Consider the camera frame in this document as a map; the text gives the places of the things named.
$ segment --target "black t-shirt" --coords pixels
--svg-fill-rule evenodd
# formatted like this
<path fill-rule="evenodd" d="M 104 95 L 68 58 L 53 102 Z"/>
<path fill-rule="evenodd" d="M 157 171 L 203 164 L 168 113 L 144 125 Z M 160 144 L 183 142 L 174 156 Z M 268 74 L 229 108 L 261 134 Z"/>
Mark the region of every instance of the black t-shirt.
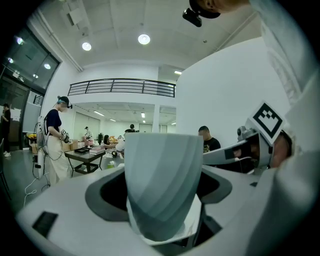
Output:
<path fill-rule="evenodd" d="M 10 122 L 11 122 L 11 112 L 10 109 L 8 109 L 6 112 L 4 112 L 4 117 L 8 120 L 5 121 L 4 119 L 2 119 L 2 131 L 4 133 L 9 133 L 10 130 Z"/>
<path fill-rule="evenodd" d="M 203 153 L 209 152 L 209 151 L 212 151 L 212 150 L 217 150 L 217 149 L 220 149 L 220 148 L 221 148 L 220 143 L 215 138 L 211 138 L 211 139 L 205 140 L 203 142 Z"/>
<path fill-rule="evenodd" d="M 61 120 L 59 117 L 59 112 L 56 109 L 51 109 L 46 116 L 46 129 L 53 126 L 59 132 L 59 127 L 61 126 Z"/>

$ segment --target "black and white square marker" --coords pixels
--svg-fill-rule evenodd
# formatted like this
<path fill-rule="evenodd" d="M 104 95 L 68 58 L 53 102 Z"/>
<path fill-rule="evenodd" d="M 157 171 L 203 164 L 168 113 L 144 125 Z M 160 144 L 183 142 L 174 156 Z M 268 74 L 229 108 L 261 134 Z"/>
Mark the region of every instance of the black and white square marker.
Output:
<path fill-rule="evenodd" d="M 283 120 L 266 103 L 262 104 L 260 109 L 254 114 L 253 119 L 265 130 L 271 139 L 273 139 L 283 123 Z"/>

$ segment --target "black table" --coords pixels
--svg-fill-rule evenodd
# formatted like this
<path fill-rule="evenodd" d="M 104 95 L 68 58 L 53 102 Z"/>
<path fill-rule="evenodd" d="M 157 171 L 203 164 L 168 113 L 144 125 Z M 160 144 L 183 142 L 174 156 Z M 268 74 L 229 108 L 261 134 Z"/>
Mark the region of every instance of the black table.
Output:
<path fill-rule="evenodd" d="M 99 154 L 90 154 L 89 152 L 85 153 L 85 154 L 78 154 L 78 153 L 75 153 L 74 150 L 71 150 L 71 151 L 64 152 L 64 154 L 68 158 L 69 163 L 70 163 L 70 165 L 72 167 L 71 176 L 73 176 L 74 171 L 77 172 L 77 173 L 80 173 L 80 174 L 89 174 L 89 173 L 93 173 L 98 168 L 101 169 L 102 157 L 106 154 L 106 152 L 103 151 L 103 152 L 101 152 Z M 91 163 L 92 161 L 94 161 L 94 160 L 96 160 L 98 158 L 100 158 L 100 163 L 99 164 Z M 70 162 L 70 159 L 80 161 L 80 162 L 82 162 L 82 164 L 80 164 L 80 165 L 78 165 L 78 166 L 73 168 L 73 166 L 72 166 L 72 164 Z M 82 165 L 86 166 L 86 171 L 81 169 Z"/>

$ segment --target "glass door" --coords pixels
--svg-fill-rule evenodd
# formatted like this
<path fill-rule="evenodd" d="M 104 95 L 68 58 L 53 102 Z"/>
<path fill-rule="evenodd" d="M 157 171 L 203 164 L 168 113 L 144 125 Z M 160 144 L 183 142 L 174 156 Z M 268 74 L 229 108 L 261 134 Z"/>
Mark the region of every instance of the glass door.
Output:
<path fill-rule="evenodd" d="M 3 114 L 3 106 L 9 104 L 11 122 L 9 130 L 10 150 L 22 149 L 22 127 L 26 101 L 29 89 L 12 79 L 2 76 L 0 79 L 0 112 Z"/>

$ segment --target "white pants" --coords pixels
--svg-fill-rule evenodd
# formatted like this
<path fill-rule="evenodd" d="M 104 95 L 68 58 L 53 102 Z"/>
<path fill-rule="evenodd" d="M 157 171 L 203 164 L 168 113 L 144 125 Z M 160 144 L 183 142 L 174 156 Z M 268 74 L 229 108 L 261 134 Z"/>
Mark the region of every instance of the white pants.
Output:
<path fill-rule="evenodd" d="M 65 156 L 60 139 L 49 136 L 47 141 L 47 151 L 50 156 L 52 167 L 49 169 L 50 185 L 53 186 L 58 181 L 71 178 L 69 162 Z"/>

